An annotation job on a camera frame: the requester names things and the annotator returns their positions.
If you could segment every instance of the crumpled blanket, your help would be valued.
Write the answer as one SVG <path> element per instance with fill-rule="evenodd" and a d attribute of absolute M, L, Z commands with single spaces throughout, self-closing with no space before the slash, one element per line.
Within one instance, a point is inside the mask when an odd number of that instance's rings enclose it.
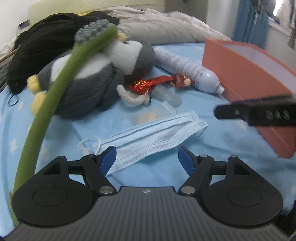
<path fill-rule="evenodd" d="M 152 45 L 204 42 L 206 38 L 230 40 L 195 17 L 180 12 L 160 13 L 125 6 L 101 10 L 120 19 L 119 30 L 132 40 L 145 40 Z"/>

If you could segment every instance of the open box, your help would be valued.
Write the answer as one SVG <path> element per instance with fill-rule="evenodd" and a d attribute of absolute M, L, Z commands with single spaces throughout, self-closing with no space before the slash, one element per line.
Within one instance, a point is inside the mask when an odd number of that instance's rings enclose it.
<path fill-rule="evenodd" d="M 214 71 L 229 101 L 296 93 L 296 73 L 253 44 L 207 39 L 202 65 Z M 290 158 L 296 128 L 257 127 L 275 152 Z"/>

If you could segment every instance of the bed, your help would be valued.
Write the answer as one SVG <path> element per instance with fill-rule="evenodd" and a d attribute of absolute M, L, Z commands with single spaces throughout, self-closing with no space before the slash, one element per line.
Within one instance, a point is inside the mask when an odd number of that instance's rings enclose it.
<path fill-rule="evenodd" d="M 204 43 L 164 45 L 164 48 L 191 60 L 202 61 Z M 160 75 L 170 74 L 154 67 L 146 79 Z M 284 200 L 283 213 L 287 214 L 296 198 L 296 157 L 278 158 L 257 130 L 242 121 L 215 119 L 214 107 L 227 103 L 227 100 L 199 92 L 194 88 L 181 89 L 177 92 L 182 98 L 182 104 L 176 108 L 177 111 L 194 110 L 208 123 L 208 128 L 200 137 L 193 135 L 182 145 L 195 155 L 207 154 L 220 161 L 226 161 L 231 154 L 237 154 L 241 160 L 279 190 Z M 13 188 L 21 150 L 33 121 L 30 111 L 32 100 L 33 96 L 28 89 L 18 96 L 12 96 L 8 88 L 0 94 L 1 236 L 6 236 L 14 228 L 9 211 L 9 195 Z M 151 105 L 159 104 L 158 100 L 152 99 Z M 126 114 L 145 110 L 145 108 L 147 107 L 130 107 L 119 100 L 108 111 L 93 110 L 81 119 L 63 120 L 53 117 L 41 147 L 36 171 L 56 156 L 66 156 L 68 160 L 80 159 L 83 154 L 79 152 L 77 144 L 81 140 L 90 136 L 105 138 L 116 134 L 127 128 Z M 177 190 L 188 178 L 178 162 L 178 148 L 148 156 L 108 176 L 108 179 L 117 189 L 121 186 L 173 186 Z M 71 178 L 83 182 L 80 176 Z M 223 178 L 224 176 L 214 176 L 212 183 Z"/>

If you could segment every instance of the face mask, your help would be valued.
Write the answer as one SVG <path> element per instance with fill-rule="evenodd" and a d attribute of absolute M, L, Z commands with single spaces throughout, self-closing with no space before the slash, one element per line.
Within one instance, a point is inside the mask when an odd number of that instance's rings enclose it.
<path fill-rule="evenodd" d="M 77 147 L 83 155 L 98 155 L 109 146 L 115 146 L 117 157 L 107 173 L 110 175 L 146 156 L 176 147 L 194 133 L 200 136 L 206 128 L 207 123 L 200 120 L 194 111 L 190 111 L 133 126 L 103 140 L 89 137 L 81 141 Z M 84 146 L 84 142 L 90 140 L 96 140 L 94 150 Z"/>

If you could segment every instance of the white wall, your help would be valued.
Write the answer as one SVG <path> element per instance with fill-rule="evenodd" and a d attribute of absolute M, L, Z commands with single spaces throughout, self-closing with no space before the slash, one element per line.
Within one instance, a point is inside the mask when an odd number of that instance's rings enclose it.
<path fill-rule="evenodd" d="M 209 0 L 206 24 L 232 38 L 239 0 Z M 275 23 L 269 26 L 265 50 L 296 71 L 296 50 L 287 45 L 289 31 Z"/>
<path fill-rule="evenodd" d="M 16 36 L 17 26 L 28 19 L 31 2 L 37 0 L 0 0 L 0 48 Z"/>
<path fill-rule="evenodd" d="M 208 0 L 206 24 L 232 38 L 239 0 Z"/>

